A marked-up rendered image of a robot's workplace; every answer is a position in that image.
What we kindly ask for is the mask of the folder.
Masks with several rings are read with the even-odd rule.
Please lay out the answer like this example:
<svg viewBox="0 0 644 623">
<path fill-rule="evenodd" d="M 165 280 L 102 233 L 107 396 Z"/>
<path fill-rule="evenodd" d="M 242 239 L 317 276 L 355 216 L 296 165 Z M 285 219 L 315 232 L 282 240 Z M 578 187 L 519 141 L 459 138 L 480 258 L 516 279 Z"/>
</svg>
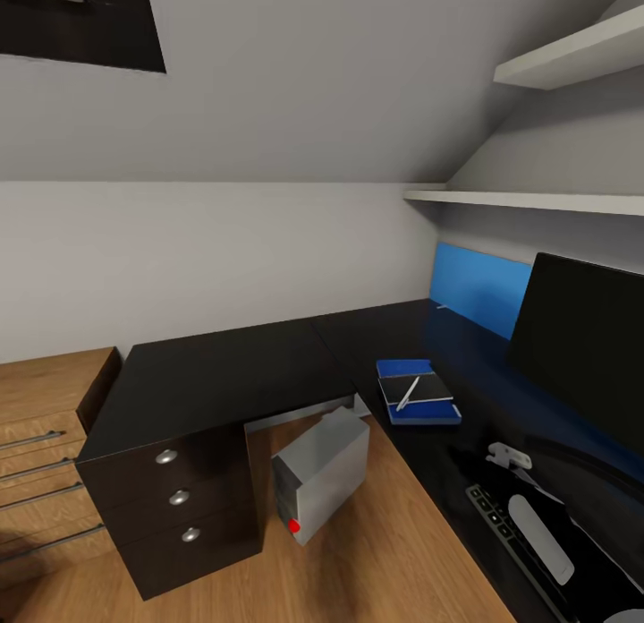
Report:
<svg viewBox="0 0 644 623">
<path fill-rule="evenodd" d="M 395 377 L 435 371 L 430 360 L 378 360 L 376 365 L 379 377 Z M 395 410 L 399 405 L 386 405 L 392 424 L 454 425 L 462 422 L 462 414 L 460 414 L 460 410 L 457 410 L 452 399 L 414 402 L 413 404 L 404 405 L 401 410 Z"/>
</svg>

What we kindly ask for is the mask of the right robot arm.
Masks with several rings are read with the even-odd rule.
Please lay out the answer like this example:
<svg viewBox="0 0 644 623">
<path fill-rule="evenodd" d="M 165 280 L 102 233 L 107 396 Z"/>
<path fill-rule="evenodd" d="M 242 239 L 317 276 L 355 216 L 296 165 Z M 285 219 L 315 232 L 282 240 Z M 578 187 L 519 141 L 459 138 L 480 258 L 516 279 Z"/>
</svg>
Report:
<svg viewBox="0 0 644 623">
<path fill-rule="evenodd" d="M 561 500 L 508 470 L 530 456 L 503 443 L 491 456 L 446 447 L 459 472 L 503 505 L 580 623 L 644 623 L 644 592 L 575 524 Z"/>
</svg>

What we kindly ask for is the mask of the keyboard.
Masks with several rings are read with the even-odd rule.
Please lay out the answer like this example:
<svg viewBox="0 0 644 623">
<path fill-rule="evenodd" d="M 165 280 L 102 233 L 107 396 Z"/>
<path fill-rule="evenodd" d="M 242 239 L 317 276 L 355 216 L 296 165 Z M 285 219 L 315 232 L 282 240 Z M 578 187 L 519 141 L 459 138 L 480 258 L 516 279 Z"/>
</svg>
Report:
<svg viewBox="0 0 644 623">
<path fill-rule="evenodd" d="M 517 478 L 539 487 L 535 481 L 532 481 L 532 478 L 523 468 L 518 468 L 513 472 Z M 565 600 L 562 593 L 560 593 L 557 585 L 546 572 L 537 554 L 522 536 L 520 530 L 503 505 L 497 503 L 480 485 L 469 487 L 466 490 L 466 495 L 486 519 L 486 522 L 491 526 L 491 529 L 500 539 L 500 542 L 509 551 L 511 558 L 518 563 L 521 570 L 527 575 L 527 578 L 536 587 L 536 590 L 538 590 L 541 597 L 543 597 L 550 607 L 550 610 L 561 623 L 580 623 L 572 611 L 571 606 Z"/>
</svg>

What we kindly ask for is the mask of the monitor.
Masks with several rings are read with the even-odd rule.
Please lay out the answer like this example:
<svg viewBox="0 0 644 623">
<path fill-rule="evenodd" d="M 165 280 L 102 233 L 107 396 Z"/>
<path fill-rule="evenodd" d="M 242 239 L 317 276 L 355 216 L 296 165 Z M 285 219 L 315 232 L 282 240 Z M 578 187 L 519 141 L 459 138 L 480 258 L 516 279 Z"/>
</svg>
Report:
<svg viewBox="0 0 644 623">
<path fill-rule="evenodd" d="M 537 254 L 504 361 L 644 458 L 644 275 L 548 252 Z M 561 451 L 644 483 L 600 458 Z"/>
</svg>

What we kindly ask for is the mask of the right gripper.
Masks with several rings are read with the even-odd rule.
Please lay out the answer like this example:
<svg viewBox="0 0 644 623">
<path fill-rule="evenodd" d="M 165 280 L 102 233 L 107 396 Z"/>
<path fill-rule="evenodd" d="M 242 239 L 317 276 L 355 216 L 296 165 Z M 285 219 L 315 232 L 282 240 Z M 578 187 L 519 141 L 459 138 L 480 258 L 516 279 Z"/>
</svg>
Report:
<svg viewBox="0 0 644 623">
<path fill-rule="evenodd" d="M 459 452 L 459 450 L 450 447 L 450 445 L 446 447 L 446 450 L 451 460 L 459 465 L 459 472 L 464 477 L 477 482 L 477 485 L 485 489 L 490 496 L 494 496 L 492 487 L 494 487 L 497 476 L 508 474 L 515 478 L 513 471 L 507 470 L 492 461 L 487 461 L 480 454 L 474 455 L 472 451 Z"/>
</svg>

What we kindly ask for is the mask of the notebook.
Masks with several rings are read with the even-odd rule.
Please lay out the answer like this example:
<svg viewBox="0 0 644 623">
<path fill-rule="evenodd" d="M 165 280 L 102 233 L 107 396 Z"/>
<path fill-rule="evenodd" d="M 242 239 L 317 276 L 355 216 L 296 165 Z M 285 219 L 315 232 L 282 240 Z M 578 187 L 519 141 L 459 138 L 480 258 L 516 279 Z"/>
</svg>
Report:
<svg viewBox="0 0 644 623">
<path fill-rule="evenodd" d="M 378 377 L 381 389 L 383 389 L 386 402 L 389 405 L 399 405 L 405 398 L 411 385 L 417 380 L 416 387 L 412 390 L 407 404 L 414 402 L 429 402 L 439 400 L 453 400 L 453 395 L 439 379 L 435 371 L 431 373 L 416 373 L 413 375 L 398 375 L 395 377 Z"/>
</svg>

